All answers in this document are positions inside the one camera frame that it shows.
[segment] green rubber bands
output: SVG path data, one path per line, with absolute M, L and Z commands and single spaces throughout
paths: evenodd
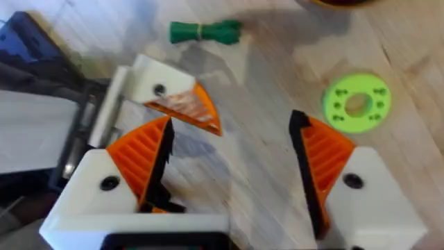
M 226 45 L 235 44 L 241 37 L 241 27 L 241 22 L 232 19 L 213 24 L 171 22 L 170 42 L 176 44 L 188 40 L 214 40 Z

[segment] green ring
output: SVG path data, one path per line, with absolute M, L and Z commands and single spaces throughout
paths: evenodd
M 350 116 L 347 100 L 355 94 L 367 94 L 364 110 Z M 324 115 L 335 129 L 344 133 L 363 133 L 380 125 L 391 109 L 391 92 L 385 82 L 369 73 L 348 74 L 333 82 L 323 97 Z

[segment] orange ridges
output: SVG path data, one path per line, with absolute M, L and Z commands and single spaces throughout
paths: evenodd
M 215 135 L 222 134 L 216 107 L 199 83 L 196 83 L 194 89 L 188 93 L 148 102 L 145 103 L 145 106 L 193 124 Z
M 323 228 L 326 230 L 330 227 L 330 218 L 325 200 L 356 146 L 338 131 L 317 119 L 309 117 L 309 121 L 311 126 L 301 129 L 302 141 L 318 202 L 325 218 Z
M 161 117 L 136 128 L 106 148 L 125 181 L 143 201 L 165 126 L 170 117 Z

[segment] wood grain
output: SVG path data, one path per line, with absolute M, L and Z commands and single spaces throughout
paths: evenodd
M 416 248 L 444 249 L 444 2 L 381 0 L 330 10 L 308 0 L 28 1 L 0 6 L 40 13 L 87 76 L 109 77 L 145 53 L 200 79 L 219 109 L 223 137 L 175 121 L 165 181 L 194 212 L 230 213 L 243 246 L 315 246 L 287 132 L 290 112 L 322 119 L 321 97 L 332 80 L 355 71 L 380 75 L 393 93 L 391 115 L 350 137 L 379 151 L 428 225 Z M 239 44 L 168 42 L 171 21 L 224 18 L 244 23 Z

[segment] black screw head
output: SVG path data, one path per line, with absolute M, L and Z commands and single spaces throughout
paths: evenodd
M 167 89 L 165 86 L 163 86 L 163 84 L 156 84 L 154 85 L 153 91 L 156 96 L 162 97 L 165 95 L 165 92 L 167 92 Z
M 364 181 L 357 174 L 349 173 L 343 176 L 343 182 L 352 189 L 362 189 Z
M 351 248 L 351 250 L 365 250 L 364 248 L 360 247 L 360 246 L 353 246 Z
M 103 191 L 110 191 L 116 188 L 120 183 L 118 176 L 108 176 L 100 183 L 100 189 Z

